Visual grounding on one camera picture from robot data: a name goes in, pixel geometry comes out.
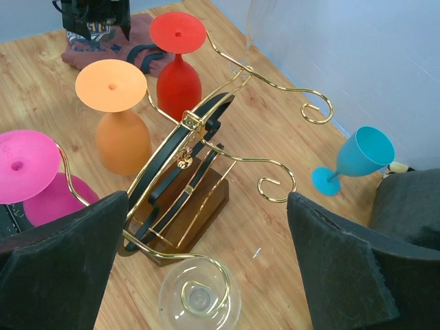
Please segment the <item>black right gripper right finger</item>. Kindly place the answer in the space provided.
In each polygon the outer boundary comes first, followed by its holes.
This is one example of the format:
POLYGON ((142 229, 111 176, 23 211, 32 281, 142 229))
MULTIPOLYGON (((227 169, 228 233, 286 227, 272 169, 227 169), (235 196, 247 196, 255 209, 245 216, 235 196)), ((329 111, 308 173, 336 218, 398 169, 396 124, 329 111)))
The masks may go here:
POLYGON ((287 218, 314 329, 438 329, 439 252, 380 234, 298 192, 287 218))

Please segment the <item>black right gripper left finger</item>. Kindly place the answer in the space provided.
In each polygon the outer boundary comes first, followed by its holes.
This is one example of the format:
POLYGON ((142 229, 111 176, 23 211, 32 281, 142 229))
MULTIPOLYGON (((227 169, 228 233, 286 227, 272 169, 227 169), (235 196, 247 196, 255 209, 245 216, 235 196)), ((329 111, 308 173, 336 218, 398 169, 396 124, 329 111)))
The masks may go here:
POLYGON ((93 329, 128 214, 124 191, 1 241, 2 329, 93 329))

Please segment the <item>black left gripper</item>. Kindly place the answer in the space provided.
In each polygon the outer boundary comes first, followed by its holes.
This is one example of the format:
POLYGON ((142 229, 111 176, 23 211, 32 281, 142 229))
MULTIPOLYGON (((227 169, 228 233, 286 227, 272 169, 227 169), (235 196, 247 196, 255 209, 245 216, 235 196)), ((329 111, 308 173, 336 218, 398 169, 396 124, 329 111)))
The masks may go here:
POLYGON ((131 17, 129 1, 123 0, 62 0, 52 1, 62 15, 63 27, 91 40, 87 23, 118 26, 125 39, 130 40, 131 17))

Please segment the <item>blue wine glass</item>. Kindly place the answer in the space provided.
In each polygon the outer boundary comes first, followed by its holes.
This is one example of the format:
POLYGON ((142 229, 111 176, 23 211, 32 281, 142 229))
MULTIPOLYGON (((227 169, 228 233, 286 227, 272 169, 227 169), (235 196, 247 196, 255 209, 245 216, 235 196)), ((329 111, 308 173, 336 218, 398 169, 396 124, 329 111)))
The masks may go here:
POLYGON ((311 174, 317 191, 334 196, 340 191, 339 176, 363 177, 388 166, 395 159, 391 140, 379 129, 360 127, 340 148, 336 169, 318 167, 311 174))

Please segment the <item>clear champagne flute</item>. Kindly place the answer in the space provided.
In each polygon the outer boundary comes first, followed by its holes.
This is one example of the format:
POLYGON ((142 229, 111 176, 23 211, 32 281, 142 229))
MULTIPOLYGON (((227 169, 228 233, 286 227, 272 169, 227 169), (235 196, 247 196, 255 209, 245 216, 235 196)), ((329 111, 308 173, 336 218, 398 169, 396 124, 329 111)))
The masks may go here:
POLYGON ((265 26, 272 17, 277 0, 251 0, 249 9, 247 11, 246 21, 246 43, 244 53, 237 61, 240 65, 228 63, 231 72, 240 76, 248 76, 249 73, 241 69, 241 66, 250 66, 249 50, 256 39, 263 33, 265 26))

